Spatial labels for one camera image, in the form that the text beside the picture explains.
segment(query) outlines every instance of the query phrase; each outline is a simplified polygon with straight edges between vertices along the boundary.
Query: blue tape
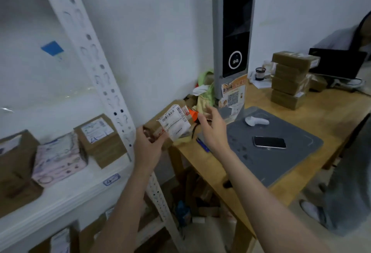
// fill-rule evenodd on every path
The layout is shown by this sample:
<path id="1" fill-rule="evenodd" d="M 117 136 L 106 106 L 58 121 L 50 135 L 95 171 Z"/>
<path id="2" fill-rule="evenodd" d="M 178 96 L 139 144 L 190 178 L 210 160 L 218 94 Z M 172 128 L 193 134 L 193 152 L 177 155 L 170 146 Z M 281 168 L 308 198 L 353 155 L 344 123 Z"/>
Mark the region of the blue tape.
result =
<path id="1" fill-rule="evenodd" d="M 59 46 L 56 41 L 52 41 L 41 47 L 44 52 L 47 52 L 51 56 L 58 55 L 63 52 L 63 49 Z"/>

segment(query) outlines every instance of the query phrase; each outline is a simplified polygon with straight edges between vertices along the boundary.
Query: qr code poster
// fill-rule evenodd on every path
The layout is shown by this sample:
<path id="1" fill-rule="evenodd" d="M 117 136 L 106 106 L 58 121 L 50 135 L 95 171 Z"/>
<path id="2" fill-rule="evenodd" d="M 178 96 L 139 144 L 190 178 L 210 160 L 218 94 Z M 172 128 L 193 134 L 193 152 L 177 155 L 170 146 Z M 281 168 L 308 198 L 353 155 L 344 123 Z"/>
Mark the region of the qr code poster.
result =
<path id="1" fill-rule="evenodd" d="M 219 107 L 236 107 L 245 102 L 245 88 L 248 75 L 245 74 L 236 78 L 229 84 L 221 86 L 222 98 L 219 101 Z"/>

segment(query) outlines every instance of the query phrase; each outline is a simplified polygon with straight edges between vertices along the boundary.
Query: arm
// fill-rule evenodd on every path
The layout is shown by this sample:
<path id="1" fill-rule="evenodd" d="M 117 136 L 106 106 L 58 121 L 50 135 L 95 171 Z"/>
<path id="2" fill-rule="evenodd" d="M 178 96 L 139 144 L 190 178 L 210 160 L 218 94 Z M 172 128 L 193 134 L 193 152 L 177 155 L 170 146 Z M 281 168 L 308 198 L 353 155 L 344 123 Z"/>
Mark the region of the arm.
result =
<path id="1" fill-rule="evenodd" d="M 218 110 L 209 108 L 212 125 L 199 114 L 206 145 L 223 165 L 264 252 L 330 252 L 239 160 L 227 141 Z"/>
<path id="2" fill-rule="evenodd" d="M 144 192 L 167 137 L 167 134 L 163 134 L 151 143 L 144 134 L 143 127 L 137 129 L 133 172 L 90 253 L 134 252 Z"/>

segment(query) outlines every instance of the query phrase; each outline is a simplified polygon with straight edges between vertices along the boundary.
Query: right hand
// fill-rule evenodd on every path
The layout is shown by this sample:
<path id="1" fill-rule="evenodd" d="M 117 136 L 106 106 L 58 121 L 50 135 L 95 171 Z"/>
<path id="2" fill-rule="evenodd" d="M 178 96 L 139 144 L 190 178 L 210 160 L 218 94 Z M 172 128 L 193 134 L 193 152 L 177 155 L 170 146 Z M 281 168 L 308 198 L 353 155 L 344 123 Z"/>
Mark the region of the right hand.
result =
<path id="1" fill-rule="evenodd" d="M 211 115 L 213 120 L 211 126 L 207 123 L 206 117 L 202 113 L 198 114 L 198 119 L 201 123 L 207 147 L 210 148 L 213 153 L 230 150 L 225 121 L 214 107 L 207 107 L 206 112 Z"/>

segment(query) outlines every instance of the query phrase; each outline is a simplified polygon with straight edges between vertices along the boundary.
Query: black monitor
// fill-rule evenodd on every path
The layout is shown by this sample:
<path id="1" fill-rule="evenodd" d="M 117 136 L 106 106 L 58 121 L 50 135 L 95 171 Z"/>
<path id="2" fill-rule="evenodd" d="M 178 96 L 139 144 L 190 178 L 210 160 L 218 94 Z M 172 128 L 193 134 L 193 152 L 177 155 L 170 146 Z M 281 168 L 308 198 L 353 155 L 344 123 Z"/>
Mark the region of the black monitor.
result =
<path id="1" fill-rule="evenodd" d="M 311 73 L 343 79 L 355 79 L 366 58 L 366 52 L 311 48 L 310 55 L 321 57 Z"/>

